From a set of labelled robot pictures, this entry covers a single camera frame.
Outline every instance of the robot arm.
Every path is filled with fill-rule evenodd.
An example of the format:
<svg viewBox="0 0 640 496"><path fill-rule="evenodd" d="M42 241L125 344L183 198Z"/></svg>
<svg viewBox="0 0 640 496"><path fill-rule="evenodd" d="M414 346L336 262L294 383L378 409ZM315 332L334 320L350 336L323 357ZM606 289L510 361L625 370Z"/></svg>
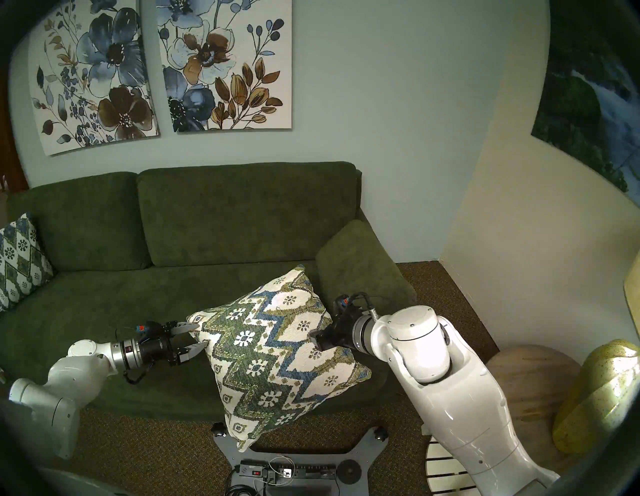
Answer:
<svg viewBox="0 0 640 496"><path fill-rule="evenodd" d="M139 339L102 344L88 339L77 341L67 356L51 367L46 384L18 379L11 387L9 400L28 406L31 420L47 430L54 453L70 458L76 446L79 411L100 394L106 378L122 373L129 383L137 384L146 372L132 380L129 371L144 366L148 370L157 360L167 360L171 365L190 360L206 342L175 348L171 338L197 328L197 324L186 322L162 326L149 321L139 326Z"/></svg>
<svg viewBox="0 0 640 496"><path fill-rule="evenodd" d="M502 389L448 320L426 306L378 318L371 305L362 311L345 296L337 300L337 320L312 336L315 345L349 346L388 363L423 429L465 467L483 496L542 494L558 478L522 447Z"/></svg>

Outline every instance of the blue and white pillow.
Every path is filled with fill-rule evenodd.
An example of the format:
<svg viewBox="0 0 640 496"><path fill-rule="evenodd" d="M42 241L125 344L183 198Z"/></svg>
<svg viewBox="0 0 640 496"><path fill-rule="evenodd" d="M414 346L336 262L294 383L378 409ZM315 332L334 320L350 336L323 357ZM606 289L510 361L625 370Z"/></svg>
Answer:
<svg viewBox="0 0 640 496"><path fill-rule="evenodd" d="M325 399L371 377L348 348L318 351L311 331L331 323L298 266L238 300L197 312L192 336L216 374L225 420L238 449L264 432L313 410Z"/></svg>

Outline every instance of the patterned pillow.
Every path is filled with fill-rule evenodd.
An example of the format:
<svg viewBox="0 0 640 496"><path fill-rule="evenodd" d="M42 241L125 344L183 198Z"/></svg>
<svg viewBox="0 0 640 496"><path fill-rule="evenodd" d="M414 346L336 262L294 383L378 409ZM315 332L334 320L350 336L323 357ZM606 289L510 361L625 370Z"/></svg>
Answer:
<svg viewBox="0 0 640 496"><path fill-rule="evenodd" d="M52 277L53 268L27 214L0 229L0 312L16 306Z"/></svg>
<svg viewBox="0 0 640 496"><path fill-rule="evenodd" d="M240 451L371 377L350 349L320 352L309 341L309 332L331 317L304 270L298 266L228 305L187 317L201 324L192 336L209 341L227 428Z"/></svg>

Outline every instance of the green sofa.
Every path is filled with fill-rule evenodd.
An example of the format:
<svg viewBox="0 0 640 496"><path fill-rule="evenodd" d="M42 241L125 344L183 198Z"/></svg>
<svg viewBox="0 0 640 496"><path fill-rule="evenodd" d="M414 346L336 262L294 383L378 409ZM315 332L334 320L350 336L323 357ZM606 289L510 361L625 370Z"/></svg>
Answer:
<svg viewBox="0 0 640 496"><path fill-rule="evenodd" d="M10 379L45 383L79 339L114 341L117 329L122 340L147 319L184 320L300 263L328 309L355 291L377 295L381 314L414 305L415 291L360 210L360 179L344 162L201 166L115 172L12 195L9 219L31 214L57 273L0 314L0 367ZM385 363L355 355L372 378L317 412L397 390ZM203 353L178 367L158 363L136 386L113 376L92 405L163 419L223 418Z"/></svg>

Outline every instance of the white cable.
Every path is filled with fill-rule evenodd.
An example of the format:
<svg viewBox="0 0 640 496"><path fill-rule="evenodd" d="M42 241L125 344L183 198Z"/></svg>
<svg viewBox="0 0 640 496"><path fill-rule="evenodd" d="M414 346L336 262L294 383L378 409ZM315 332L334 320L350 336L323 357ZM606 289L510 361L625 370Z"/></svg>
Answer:
<svg viewBox="0 0 640 496"><path fill-rule="evenodd" d="M273 460L277 460L278 458L284 458L285 460L289 460L289 461L291 462L291 465L293 465L293 470L292 470L292 472L291 472L291 477L286 477L286 476L285 476L285 474L284 474L283 472L278 472L275 468L273 468L273 466L272 466L271 462L272 462ZM274 471L276 474L278 474L280 477L283 477L283 478L285 478L285 479L289 479L289 481L288 481L286 484L274 484L274 483L267 482L267 481L265 481L265 480L263 480L263 479L254 479L254 480L253 480L253 489L255 489L255 491L256 491L256 492L258 492L258 488L255 486L255 482L256 482L256 481L260 481L260 482L262 482L262 484L263 484L263 486L262 486L262 487L263 487L263 488L264 488L264 486L284 487L284 486L288 486L289 484L291 484L291 483L293 482L293 475L294 475L294 474L295 474L295 472L296 472L296 462L294 462L294 461L293 461L292 459L290 459L288 456L284 456L283 454L279 454L278 456L275 456L274 458L271 458L271 459L268 461L268 463L269 463L269 468L270 468L271 470L273 470L273 471Z"/></svg>
<svg viewBox="0 0 640 496"><path fill-rule="evenodd" d="M287 477L287 476L285 476L285 474L284 474L284 473L282 473L282 472L278 472L275 468L273 468L273 466L272 466L271 462L272 462L273 460L277 460L278 458L284 458L285 460L289 460L289 461L291 462L291 465L293 465L293 470L292 470L292 472L291 472L291 477ZM287 482L286 484L269 484L269 483L267 483L267 484L269 484L270 486L283 487L283 486L288 486L289 484L291 484L291 483L293 482L293 474L294 474L294 473L295 473L295 471L296 471L296 464L295 464L295 462L294 462L292 459L290 459L288 456L284 456L283 454L279 454L278 456L275 456L275 457L271 458L271 459L269 460L269 467L270 467L270 469L271 469L271 470L273 470L273 471L274 471L276 474L278 474L280 477L283 477L283 478L285 478L285 479L287 479L287 478L289 479L289 482Z"/></svg>

